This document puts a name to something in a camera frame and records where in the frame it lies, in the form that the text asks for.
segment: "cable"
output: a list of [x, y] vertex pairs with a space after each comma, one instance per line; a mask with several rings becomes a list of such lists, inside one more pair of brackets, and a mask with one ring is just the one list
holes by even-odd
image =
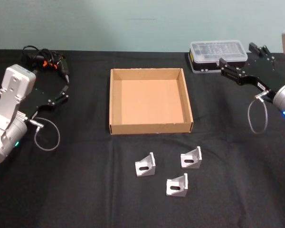
[[45, 149], [45, 148], [41, 147], [41, 146], [38, 144], [38, 142], [37, 142], [37, 134], [38, 134], [39, 131], [36, 131], [35, 136], [34, 136], [34, 142], [35, 142], [36, 146], [37, 146], [38, 148], [40, 148], [41, 150], [43, 150], [43, 151], [53, 151], [53, 150], [55, 150], [55, 149], [60, 145], [60, 132], [59, 132], [58, 127], [57, 127], [52, 121], [50, 121], [50, 120], [48, 120], [48, 119], [41, 118], [41, 117], [35, 117], [35, 119], [40, 119], [40, 120], [44, 120], [44, 121], [49, 122], [50, 124], [52, 124], [52, 125], [56, 128], [57, 134], [58, 134], [58, 142], [57, 142], [56, 146], [53, 147], [53, 148], [51, 148], [51, 149]]
[[248, 122], [249, 122], [250, 129], [251, 129], [251, 131], [252, 131], [254, 134], [262, 134], [262, 133], [264, 133], [264, 132], [266, 131], [266, 129], [267, 129], [267, 125], [268, 125], [268, 111], [267, 111], [267, 107], [266, 107], [265, 102], [262, 102], [262, 101], [260, 100], [260, 101], [262, 102], [262, 104], [263, 104], [263, 106], [264, 106], [264, 110], [265, 110], [265, 126], [264, 126], [264, 129], [263, 129], [262, 131], [256, 132], [256, 131], [253, 129], [252, 123], [251, 123], [251, 120], [250, 120], [250, 108], [251, 108], [252, 104], [253, 104], [256, 100], [253, 100], [253, 101], [250, 103], [249, 107], [248, 107], [248, 111], [247, 111]]

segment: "black table cloth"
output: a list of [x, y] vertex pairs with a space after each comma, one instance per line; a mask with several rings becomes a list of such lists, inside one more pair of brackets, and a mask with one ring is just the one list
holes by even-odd
[[[269, 125], [254, 135], [247, 108], [259, 91], [219, 74], [195, 75], [185, 53], [67, 51], [69, 101], [39, 116], [60, 129], [61, 144], [44, 152], [34, 127], [0, 164], [0, 228], [277, 228], [285, 227], [285, 119], [268, 104]], [[0, 85], [20, 51], [0, 50]], [[285, 77], [285, 56], [276, 55]], [[109, 134], [111, 68], [184, 69], [192, 133]], [[36, 86], [55, 95], [64, 81], [40, 73]], [[264, 125], [254, 104], [252, 121]], [[55, 144], [54, 131], [45, 146]], [[182, 170], [180, 154], [201, 146], [202, 165]], [[153, 152], [154, 176], [137, 178], [134, 162]], [[166, 180], [188, 173], [184, 198], [167, 197]]]

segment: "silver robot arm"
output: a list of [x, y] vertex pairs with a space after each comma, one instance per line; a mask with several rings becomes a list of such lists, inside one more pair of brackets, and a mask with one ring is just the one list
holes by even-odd
[[25, 122], [28, 119], [18, 109], [32, 91], [35, 80], [35, 74], [19, 65], [12, 65], [5, 71], [0, 89], [0, 163], [27, 132]]

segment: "metal bracket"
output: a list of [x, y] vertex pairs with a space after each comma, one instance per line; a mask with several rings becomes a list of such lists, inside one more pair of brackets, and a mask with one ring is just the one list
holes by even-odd
[[155, 159], [152, 152], [142, 159], [141, 161], [135, 162], [136, 176], [144, 177], [155, 174]]
[[182, 169], [199, 169], [201, 164], [201, 151], [200, 146], [198, 146], [195, 150], [190, 151], [185, 154], [181, 154], [180, 162]]
[[188, 175], [184, 173], [183, 176], [175, 179], [167, 180], [167, 196], [185, 197], [188, 191]]

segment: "white label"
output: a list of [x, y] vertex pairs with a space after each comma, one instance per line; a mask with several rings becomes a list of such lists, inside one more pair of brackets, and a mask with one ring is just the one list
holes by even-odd
[[259, 83], [259, 82], [257, 83], [257, 86], [260, 87], [263, 91], [265, 91], [265, 89], [266, 89], [265, 86], [263, 86], [263, 85], [262, 85], [261, 83]]

